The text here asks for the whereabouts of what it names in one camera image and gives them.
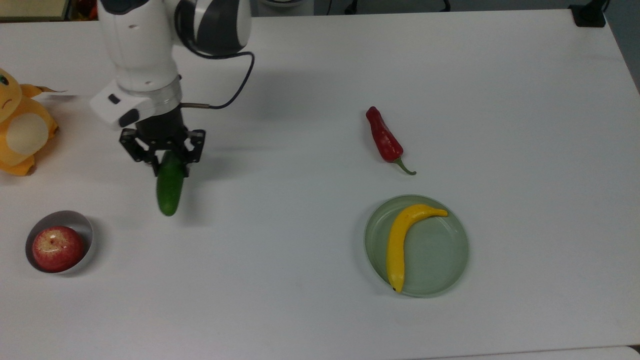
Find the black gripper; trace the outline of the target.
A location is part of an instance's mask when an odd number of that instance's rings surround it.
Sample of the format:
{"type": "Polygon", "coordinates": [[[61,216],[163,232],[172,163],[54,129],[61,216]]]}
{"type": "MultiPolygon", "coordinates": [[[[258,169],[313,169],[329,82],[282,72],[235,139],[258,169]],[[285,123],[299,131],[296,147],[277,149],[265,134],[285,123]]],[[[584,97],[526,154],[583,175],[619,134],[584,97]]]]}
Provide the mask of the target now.
{"type": "Polygon", "coordinates": [[[158,177],[160,170],[157,152],[178,151],[183,176],[188,178],[190,166],[201,161],[206,134],[203,129],[187,130],[182,109],[176,107],[164,114],[138,121],[135,129],[122,129],[119,143],[135,162],[150,166],[155,177],[158,177]]]}

